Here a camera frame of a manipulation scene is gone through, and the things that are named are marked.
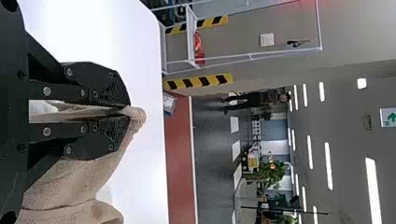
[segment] towel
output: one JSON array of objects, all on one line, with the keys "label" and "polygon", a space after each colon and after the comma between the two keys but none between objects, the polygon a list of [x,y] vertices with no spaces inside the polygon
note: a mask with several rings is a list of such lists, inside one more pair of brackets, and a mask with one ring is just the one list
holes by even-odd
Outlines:
[{"label": "towel", "polygon": [[121,224],[122,214],[112,205],[95,199],[96,193],[116,170],[120,160],[146,121],[143,109],[121,110],[101,106],[48,102],[54,113],[31,113],[30,121],[55,121],[122,114],[131,117],[127,134],[117,152],[93,161],[60,160],[23,196],[18,224]]}]

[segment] sign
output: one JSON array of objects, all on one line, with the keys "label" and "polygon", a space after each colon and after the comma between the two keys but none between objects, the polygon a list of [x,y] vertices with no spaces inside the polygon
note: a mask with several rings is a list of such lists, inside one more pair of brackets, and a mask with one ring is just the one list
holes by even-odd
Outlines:
[{"label": "sign", "polygon": [[396,127],[396,108],[381,108],[379,113],[383,128]]}]

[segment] fluorescent light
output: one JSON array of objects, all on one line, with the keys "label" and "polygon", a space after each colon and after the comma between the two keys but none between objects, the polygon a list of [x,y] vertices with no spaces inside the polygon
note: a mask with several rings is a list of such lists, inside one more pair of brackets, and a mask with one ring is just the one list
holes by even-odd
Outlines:
[{"label": "fluorescent light", "polygon": [[291,136],[290,136],[290,128],[288,128],[288,137],[289,137],[289,147],[291,147]]},{"label": "fluorescent light", "polygon": [[324,96],[324,84],[323,82],[319,82],[319,94],[320,94],[320,101],[324,102],[326,100]]},{"label": "fluorescent light", "polygon": [[292,165],[290,166],[290,171],[291,171],[291,184],[294,184],[294,167]]},{"label": "fluorescent light", "polygon": [[312,208],[313,212],[314,212],[314,224],[318,224],[318,209],[316,206],[314,206]]},{"label": "fluorescent light", "polygon": [[314,160],[312,158],[312,144],[311,144],[311,136],[308,135],[306,137],[306,144],[308,145],[308,161],[309,161],[309,169],[314,169]]},{"label": "fluorescent light", "polygon": [[304,106],[308,107],[308,95],[306,93],[306,84],[303,84]]},{"label": "fluorescent light", "polygon": [[292,139],[292,142],[293,142],[293,151],[295,151],[296,150],[296,136],[294,134],[294,129],[291,130],[291,139]]},{"label": "fluorescent light", "polygon": [[303,191],[303,209],[304,209],[304,212],[306,212],[306,195],[305,195],[305,187],[304,186],[303,186],[302,191]]},{"label": "fluorescent light", "polygon": [[296,195],[300,196],[300,183],[298,180],[298,174],[296,174]]},{"label": "fluorescent light", "polygon": [[293,112],[293,102],[292,101],[289,101],[289,109],[290,109],[290,112]]},{"label": "fluorescent light", "polygon": [[367,88],[367,79],[366,78],[358,78],[358,89],[365,89]]},{"label": "fluorescent light", "polygon": [[326,154],[327,184],[329,189],[332,190],[332,157],[330,156],[329,143],[324,144],[324,150]]},{"label": "fluorescent light", "polygon": [[372,224],[382,224],[381,203],[379,201],[378,180],[376,177],[375,160],[366,158],[367,181]]},{"label": "fluorescent light", "polygon": [[298,92],[296,85],[294,85],[294,103],[296,104],[296,110],[298,110]]}]

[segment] ceiling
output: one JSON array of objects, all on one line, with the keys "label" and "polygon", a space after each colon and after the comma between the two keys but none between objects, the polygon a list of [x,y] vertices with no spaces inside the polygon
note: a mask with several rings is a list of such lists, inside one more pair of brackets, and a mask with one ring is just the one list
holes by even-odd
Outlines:
[{"label": "ceiling", "polygon": [[[308,211],[316,206],[319,212],[332,213],[319,216],[320,224],[372,223],[365,166],[365,158],[372,158],[376,162],[382,220],[392,223],[396,128],[381,128],[379,109],[396,107],[396,77],[369,77],[368,88],[358,90],[357,80],[345,75],[324,81],[323,103],[318,82],[306,82],[308,107],[304,107],[302,85],[297,86],[299,110],[289,113],[289,126],[295,130],[293,159],[300,190],[305,186]],[[294,92],[293,87],[287,90]],[[363,128],[364,115],[371,116],[371,131]],[[313,170],[308,166],[307,135],[312,139]],[[328,188],[325,142],[330,145],[333,190]],[[314,223],[313,216],[303,215],[303,223]]]}]

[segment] gray floor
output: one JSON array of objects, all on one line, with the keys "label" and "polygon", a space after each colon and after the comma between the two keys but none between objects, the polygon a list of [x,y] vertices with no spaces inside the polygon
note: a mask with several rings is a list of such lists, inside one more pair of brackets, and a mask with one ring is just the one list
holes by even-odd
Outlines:
[{"label": "gray floor", "polygon": [[[246,110],[223,114],[221,97],[192,98],[198,220],[205,224],[232,223],[233,173],[240,163],[233,161],[232,145],[246,145],[251,130]],[[239,132],[231,133],[230,117],[239,118]]]}]

